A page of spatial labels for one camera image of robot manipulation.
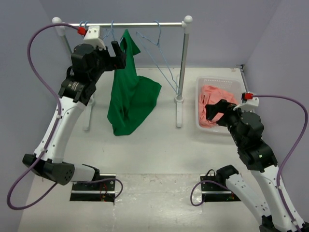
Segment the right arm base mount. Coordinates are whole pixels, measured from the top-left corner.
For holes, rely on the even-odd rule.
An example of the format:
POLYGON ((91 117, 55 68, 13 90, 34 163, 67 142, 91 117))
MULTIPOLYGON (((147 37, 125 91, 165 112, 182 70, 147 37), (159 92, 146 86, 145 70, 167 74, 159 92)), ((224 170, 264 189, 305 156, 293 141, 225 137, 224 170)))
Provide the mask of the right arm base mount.
POLYGON ((201 184, 204 202, 239 202, 237 195, 213 183, 201 184))

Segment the green t shirt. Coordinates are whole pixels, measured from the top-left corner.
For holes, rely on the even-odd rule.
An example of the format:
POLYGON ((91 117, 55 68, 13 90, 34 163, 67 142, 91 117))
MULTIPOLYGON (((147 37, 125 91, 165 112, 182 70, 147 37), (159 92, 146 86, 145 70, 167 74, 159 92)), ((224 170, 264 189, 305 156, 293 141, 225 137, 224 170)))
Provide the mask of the green t shirt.
POLYGON ((120 48, 126 53, 126 67, 114 71, 107 119, 115 136, 133 133, 154 110, 161 85, 137 74, 134 56, 140 53, 129 31, 122 35, 120 48))

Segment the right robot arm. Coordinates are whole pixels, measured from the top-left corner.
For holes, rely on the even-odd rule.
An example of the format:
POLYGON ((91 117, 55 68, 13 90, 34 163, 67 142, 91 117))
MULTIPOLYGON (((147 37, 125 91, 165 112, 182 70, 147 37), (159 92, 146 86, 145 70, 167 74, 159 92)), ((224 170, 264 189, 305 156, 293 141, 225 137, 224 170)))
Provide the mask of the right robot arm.
POLYGON ((246 205, 259 223, 261 232, 307 232, 308 222, 298 214, 285 189, 277 159, 269 145, 262 140, 264 125, 256 113, 243 111, 241 105, 227 100, 207 104, 206 119, 214 119, 227 127, 238 149, 238 155, 256 179, 263 198, 245 183, 231 165, 219 169, 215 184, 221 190, 229 189, 246 205))

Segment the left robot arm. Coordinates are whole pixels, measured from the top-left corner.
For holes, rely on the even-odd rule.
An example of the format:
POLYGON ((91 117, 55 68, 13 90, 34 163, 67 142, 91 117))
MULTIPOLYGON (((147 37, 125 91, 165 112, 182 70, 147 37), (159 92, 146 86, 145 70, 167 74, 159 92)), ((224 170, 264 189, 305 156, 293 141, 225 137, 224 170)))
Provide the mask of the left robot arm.
POLYGON ((100 186, 99 169, 86 164, 64 161, 64 153, 71 132, 96 91, 96 83, 104 72, 124 69, 126 54, 117 41, 112 41, 115 56, 107 49, 80 44, 71 55, 72 65, 56 95, 57 104, 52 121, 33 154, 25 154, 22 163, 36 175, 60 185, 83 182, 90 190, 100 186))

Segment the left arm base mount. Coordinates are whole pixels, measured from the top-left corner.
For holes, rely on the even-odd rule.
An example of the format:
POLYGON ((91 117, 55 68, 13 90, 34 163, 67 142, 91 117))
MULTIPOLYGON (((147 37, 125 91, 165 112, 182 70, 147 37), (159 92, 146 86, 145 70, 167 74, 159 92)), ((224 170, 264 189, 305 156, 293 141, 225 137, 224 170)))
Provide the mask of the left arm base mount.
POLYGON ((115 174, 100 174, 99 179, 112 179, 95 184, 73 183, 70 192, 71 202, 114 202, 115 174))

